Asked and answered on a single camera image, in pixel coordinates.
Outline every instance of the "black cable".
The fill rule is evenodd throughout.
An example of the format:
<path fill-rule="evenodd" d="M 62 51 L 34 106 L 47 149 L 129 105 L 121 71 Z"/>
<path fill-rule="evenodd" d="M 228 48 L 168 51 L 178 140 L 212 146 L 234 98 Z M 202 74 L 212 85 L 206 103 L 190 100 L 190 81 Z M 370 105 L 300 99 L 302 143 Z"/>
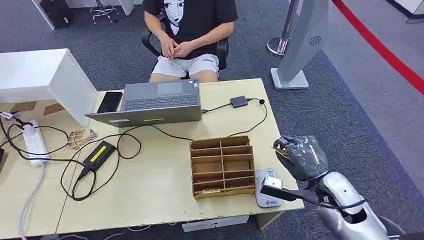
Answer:
<path fill-rule="evenodd" d="M 366 199 L 363 199 L 363 200 L 361 200 L 361 201 L 359 201 L 359 202 L 357 202 L 355 204 L 352 204 L 352 205 L 347 205 L 347 206 L 331 206 L 331 205 L 327 205 L 327 204 L 322 204 L 322 203 L 319 203 L 319 202 L 315 202 L 315 201 L 309 200 L 307 198 L 301 198 L 301 199 L 303 201 L 308 202 L 310 204 L 313 204 L 315 206 L 319 206 L 319 207 L 327 208 L 327 209 L 337 209 L 337 210 L 354 208 L 354 207 L 357 207 L 359 205 L 362 205 L 363 203 L 365 203 L 367 201 Z"/>
<path fill-rule="evenodd" d="M 126 131 L 125 131 L 125 132 L 123 132 L 123 133 L 108 135 L 108 136 L 102 137 L 102 138 L 100 138 L 100 139 L 97 139 L 97 140 L 94 140 L 94 141 L 88 142 L 88 143 L 86 143 L 85 145 L 83 145 L 83 146 L 82 146 L 79 150 L 77 150 L 77 151 L 73 154 L 73 156 L 71 157 L 71 159 L 56 159 L 56 158 L 43 158 L 43 157 L 28 158 L 28 157 L 24 156 L 24 155 L 22 154 L 22 152 L 27 153 L 27 154 L 33 154 L 33 155 L 47 155 L 47 154 L 55 153 L 55 152 L 57 152 L 57 151 L 59 151 L 59 150 L 63 149 L 64 147 L 66 147 L 66 146 L 68 145 L 68 144 L 67 144 L 67 142 L 68 142 L 68 141 L 66 141 L 66 145 L 64 145 L 64 146 L 62 146 L 62 147 L 60 147 L 60 148 L 58 148 L 58 149 L 55 149 L 55 150 L 53 150 L 53 151 L 50 151 L 50 152 L 48 152 L 48 153 L 42 153 L 42 154 L 39 154 L 39 153 L 27 152 L 27 151 L 25 151 L 25 150 L 23 150 L 23 149 L 19 148 L 18 146 L 16 146 L 16 145 L 13 143 L 13 139 L 15 139 L 15 138 L 17 138 L 17 137 L 21 136 L 21 135 L 22 135 L 22 133 L 20 133 L 20 134 L 18 134 L 18 135 L 16 135 L 16 136 L 14 136 L 14 137 L 12 137 L 12 138 L 10 137 L 10 131 L 11 131 L 12 127 L 18 127 L 18 128 L 19 128 L 19 125 L 17 125 L 17 124 L 15 124 L 15 123 L 14 123 L 14 124 L 12 124 L 11 126 L 9 126 L 9 128 L 8 128 L 8 129 L 7 129 L 7 131 L 6 131 L 5 126 L 3 125 L 3 122 L 2 122 L 2 120 L 1 120 L 1 118 L 0 118 L 0 127 L 1 127 L 1 130 L 3 131 L 3 133 L 4 133 L 4 135 L 6 136 L 6 139 L 7 139 L 7 142 L 2 143 L 2 146 L 3 146 L 4 144 L 6 144 L 6 143 L 10 143 L 10 145 L 11 145 L 11 146 L 12 146 L 12 147 L 13 147 L 13 148 L 14 148 L 14 149 L 18 152 L 19 156 L 20 156 L 21 158 L 25 159 L 25 160 L 46 160 L 46 161 L 67 162 L 67 165 L 66 165 L 66 166 L 65 166 L 65 168 L 63 169 L 62 175 L 61 175 L 61 177 L 60 177 L 60 186 L 62 187 L 62 189 L 63 189 L 63 191 L 66 193 L 66 195 L 67 195 L 68 197 L 72 198 L 72 199 L 73 199 L 73 200 L 75 200 L 75 201 L 82 201 L 82 200 L 85 200 L 86 198 L 88 198 L 89 196 L 93 195 L 93 194 L 94 194 L 94 193 L 96 193 L 98 190 L 100 190 L 102 187 L 104 187 L 107 183 L 109 183 L 109 182 L 110 182 L 110 180 L 114 177 L 115 173 L 116 173 L 116 172 L 117 172 L 117 170 L 118 170 L 119 162 L 120 162 L 120 159 L 121 159 L 121 158 L 123 158 L 123 159 L 127 159 L 127 160 L 128 160 L 128 159 L 133 159 L 133 158 L 135 158 L 135 157 L 136 157 L 136 156 L 140 153 L 140 151 L 141 151 L 141 149 L 142 149 L 142 144 L 141 144 L 141 142 L 140 142 L 140 141 L 139 141 L 139 140 L 138 140 L 135 136 L 133 136 L 133 135 L 131 135 L 131 134 L 128 134 L 128 132 L 130 132 L 130 131 L 132 131 L 132 130 L 135 130 L 135 129 L 138 129 L 138 128 L 141 128 L 141 127 L 144 127 L 144 126 L 149 126 L 149 127 L 155 128 L 156 130 L 160 131 L 161 133 L 163 133 L 163 134 L 165 134 L 165 135 L 167 135 L 167 136 L 169 136 L 169 137 L 171 137 L 171 138 L 181 139 L 181 140 L 188 140 L 188 141 L 193 141 L 193 139 L 191 139 L 191 138 L 174 136 L 174 135 L 171 135 L 171 134 L 169 134 L 169 133 L 164 132 L 163 130 L 161 130 L 160 128 L 158 128 L 158 127 L 156 127 L 156 126 L 154 126 L 154 125 L 146 124 L 146 125 L 140 125 L 140 126 L 136 126 L 136 127 L 130 128 L 130 129 L 126 130 Z M 35 128 L 50 128 L 50 129 L 54 129 L 54 130 L 60 131 L 60 132 L 62 132 L 62 133 L 64 133 L 64 134 L 66 135 L 66 140 L 68 140 L 68 134 L 67 134 L 65 131 L 63 131 L 63 130 L 61 130 L 61 129 L 59 129 L 59 128 L 52 127 L 52 126 L 38 126 L 38 127 L 35 127 Z M 79 182 L 83 179 L 83 178 L 81 177 L 81 175 L 77 178 L 76 182 L 75 182 L 75 183 L 74 183 L 74 185 L 73 185 L 73 188 L 72 188 L 71 193 L 69 193 L 69 192 L 66 190 L 66 188 L 65 188 L 65 186 L 64 186 L 64 184 L 63 184 L 63 178 L 64 178 L 64 175 L 65 175 L 65 173 L 66 173 L 66 171 L 67 171 L 67 169 L 68 169 L 69 165 L 70 165 L 71 163 L 76 163 L 76 164 L 78 164 L 78 165 L 80 165 L 80 166 L 82 166 L 82 167 L 86 168 L 86 166 L 85 166 L 82 162 L 77 161 L 77 160 L 74 160 L 75 156 L 76 156 L 78 153 L 80 153 L 80 152 L 81 152 L 81 151 L 82 151 L 85 147 L 87 147 L 87 146 L 88 146 L 88 145 L 90 145 L 90 144 L 97 143 L 97 142 L 100 142 L 100 141 L 102 141 L 102 140 L 104 140 L 104 139 L 111 138 L 111 137 L 117 137 L 117 136 L 119 136 L 118 141 L 117 141 L 117 144 L 116 144 L 116 149 L 117 149 L 117 152 L 118 152 L 118 160 L 117 160 L 117 163 L 116 163 L 116 167 L 115 167 L 115 169 L 114 169 L 113 173 L 110 175 L 109 179 L 108 179 L 105 183 L 103 183 L 101 186 L 99 186 L 98 188 L 96 188 L 96 189 L 95 189 L 95 185 L 96 185 L 96 181 L 97 181 L 97 173 L 96 173 L 95 171 L 93 171 L 93 170 L 91 170 L 91 169 L 87 168 L 89 172 L 92 172 L 92 173 L 93 173 L 93 182 L 92 182 L 92 184 L 91 184 L 91 188 L 90 188 L 90 190 L 88 191 L 88 193 L 87 193 L 86 195 L 82 196 L 82 197 L 75 197 L 75 191 L 76 191 L 77 185 L 78 185 L 78 183 L 79 183 Z M 138 143 L 138 151 L 137 151 L 134 155 L 132 155 L 132 156 L 123 156 L 123 155 L 121 154 L 121 152 L 120 152 L 120 150 L 119 150 L 119 144 L 120 144 L 120 141 L 121 141 L 121 139 L 122 139 L 122 137 L 123 137 L 123 136 L 129 136 L 129 137 L 132 137 L 134 140 L 136 140 L 136 141 L 137 141 L 137 143 Z"/>
<path fill-rule="evenodd" d="M 12 137 L 10 140 L 13 140 L 13 139 L 15 139 L 15 138 L 17 138 L 17 137 L 19 137 L 19 136 L 21 136 L 22 135 L 22 132 L 21 133 L 19 133 L 18 135 L 16 135 L 16 136 L 14 136 L 14 137 Z M 6 144 L 8 144 L 9 143 L 9 141 L 6 139 L 6 141 L 5 142 L 3 142 L 2 144 L 0 144 L 0 148 L 2 148 L 4 145 L 6 145 Z"/>
<path fill-rule="evenodd" d="M 222 106 L 218 106 L 218 107 L 215 107 L 215 108 L 212 108 L 212 109 L 202 109 L 201 113 L 202 114 L 209 113 L 209 112 L 212 112 L 212 111 L 215 111 L 217 109 L 220 109 L 220 108 L 223 108 L 223 107 L 226 107 L 226 106 L 230 106 L 230 105 L 231 105 L 231 103 L 227 103 L 227 104 L 224 104 Z"/>
<path fill-rule="evenodd" d="M 265 105 L 265 100 L 258 99 L 258 98 L 247 98 L 247 101 L 248 102 L 251 101 L 251 100 L 258 100 L 259 101 L 259 104 L 260 105 L 263 105 L 265 107 L 265 116 L 263 117 L 263 119 L 260 122 L 258 122 L 256 125 L 254 125 L 251 129 L 249 129 L 247 131 L 239 131 L 239 132 L 233 133 L 231 135 L 228 135 L 227 137 L 232 137 L 232 136 L 239 135 L 239 134 L 247 134 L 250 131 L 252 131 L 253 129 L 255 129 L 257 126 L 259 126 L 261 123 L 265 122 L 265 120 L 267 119 L 267 117 L 268 117 L 268 108 Z"/>

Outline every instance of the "gray shorts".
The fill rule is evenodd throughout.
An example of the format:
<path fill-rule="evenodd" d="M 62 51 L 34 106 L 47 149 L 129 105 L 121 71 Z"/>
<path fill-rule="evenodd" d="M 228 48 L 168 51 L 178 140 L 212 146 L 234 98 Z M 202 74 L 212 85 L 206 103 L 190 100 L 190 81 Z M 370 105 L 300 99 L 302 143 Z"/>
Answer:
<path fill-rule="evenodd" d="M 213 54 L 203 54 L 190 60 L 168 59 L 164 56 L 159 56 L 151 74 L 165 74 L 183 78 L 187 73 L 191 76 L 203 70 L 211 70 L 218 73 L 219 62 L 218 57 Z"/>

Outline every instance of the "power strip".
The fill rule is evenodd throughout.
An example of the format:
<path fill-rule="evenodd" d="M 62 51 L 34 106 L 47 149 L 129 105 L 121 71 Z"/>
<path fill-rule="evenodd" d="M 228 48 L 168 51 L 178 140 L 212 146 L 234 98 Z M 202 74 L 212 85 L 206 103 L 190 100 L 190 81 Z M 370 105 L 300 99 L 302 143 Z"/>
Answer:
<path fill-rule="evenodd" d="M 29 122 L 32 123 L 32 126 L 25 125 L 23 126 L 24 130 L 21 130 L 23 135 L 23 140 L 25 141 L 25 145 L 26 145 L 26 151 L 30 153 L 35 153 L 35 154 L 47 153 L 47 147 L 44 142 L 43 135 L 41 134 L 41 130 L 40 128 L 35 128 L 35 127 L 38 127 L 39 124 L 34 120 L 31 120 Z M 34 158 L 49 159 L 50 158 L 48 154 L 46 155 L 28 154 L 28 157 L 31 159 L 34 159 Z M 47 163 L 48 161 L 47 160 L 30 160 L 30 162 L 32 166 L 38 167 L 42 163 Z"/>

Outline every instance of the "cardboard organizer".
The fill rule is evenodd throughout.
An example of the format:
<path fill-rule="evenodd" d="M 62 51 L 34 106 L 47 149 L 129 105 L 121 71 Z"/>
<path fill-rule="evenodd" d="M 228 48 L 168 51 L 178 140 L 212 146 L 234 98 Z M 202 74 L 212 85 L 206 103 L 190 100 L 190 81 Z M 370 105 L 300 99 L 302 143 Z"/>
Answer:
<path fill-rule="evenodd" d="M 192 141 L 190 159 L 196 200 L 255 192 L 255 162 L 248 136 Z"/>

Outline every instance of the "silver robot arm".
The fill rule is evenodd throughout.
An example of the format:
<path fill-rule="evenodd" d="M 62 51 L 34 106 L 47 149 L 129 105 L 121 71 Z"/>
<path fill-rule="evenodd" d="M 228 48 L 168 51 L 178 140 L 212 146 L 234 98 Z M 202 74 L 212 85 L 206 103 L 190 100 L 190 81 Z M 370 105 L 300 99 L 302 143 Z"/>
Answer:
<path fill-rule="evenodd" d="M 302 199 L 318 206 L 318 217 L 339 240 L 388 240 L 387 230 L 366 200 L 339 172 L 329 172 L 327 157 L 314 136 L 283 136 L 273 148 L 278 160 L 301 182 L 303 190 L 288 190 L 267 176 L 261 193 L 286 201 Z M 315 192 L 318 202 L 306 198 Z"/>

